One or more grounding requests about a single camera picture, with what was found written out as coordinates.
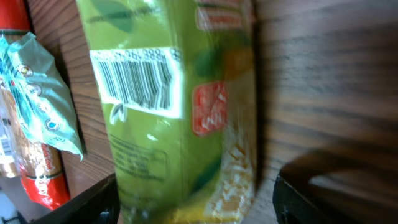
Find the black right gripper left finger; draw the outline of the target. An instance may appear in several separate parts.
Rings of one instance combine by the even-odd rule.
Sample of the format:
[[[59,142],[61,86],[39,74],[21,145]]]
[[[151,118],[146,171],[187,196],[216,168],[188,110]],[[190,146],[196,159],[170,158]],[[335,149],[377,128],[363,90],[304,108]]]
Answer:
[[[116,175],[111,174],[32,224],[117,224],[119,213]]]

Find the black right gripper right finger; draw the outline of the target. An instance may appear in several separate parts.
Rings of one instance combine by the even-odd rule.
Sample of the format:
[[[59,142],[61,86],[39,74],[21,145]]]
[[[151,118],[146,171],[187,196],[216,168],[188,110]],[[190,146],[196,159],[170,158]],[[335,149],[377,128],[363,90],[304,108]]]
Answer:
[[[281,168],[272,202],[278,223],[397,223],[397,169],[314,151]]]

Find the orange spaghetti packet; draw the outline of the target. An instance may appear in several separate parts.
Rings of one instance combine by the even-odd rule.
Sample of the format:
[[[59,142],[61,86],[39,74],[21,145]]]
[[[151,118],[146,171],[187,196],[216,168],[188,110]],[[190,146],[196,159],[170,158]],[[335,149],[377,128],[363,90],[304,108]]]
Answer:
[[[16,100],[6,80],[6,65],[1,60],[1,156],[12,162],[1,162],[1,168],[21,177],[22,186],[35,203],[55,210],[70,200],[59,152],[52,146],[29,141],[17,117]]]

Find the teal snack packet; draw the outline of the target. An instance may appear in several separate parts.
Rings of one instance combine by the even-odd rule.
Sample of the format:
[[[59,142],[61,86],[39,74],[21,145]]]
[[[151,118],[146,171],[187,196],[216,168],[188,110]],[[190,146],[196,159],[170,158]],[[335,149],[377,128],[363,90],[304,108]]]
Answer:
[[[29,32],[17,40],[1,36],[2,77],[17,107],[26,138],[80,157],[83,148],[70,90],[55,59]]]

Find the green snack packet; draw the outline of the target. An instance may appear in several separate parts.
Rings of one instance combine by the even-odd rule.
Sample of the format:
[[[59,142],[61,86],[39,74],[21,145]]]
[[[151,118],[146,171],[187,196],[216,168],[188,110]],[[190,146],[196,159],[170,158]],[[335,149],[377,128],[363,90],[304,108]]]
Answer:
[[[256,188],[252,2],[77,2],[124,223],[241,223]]]

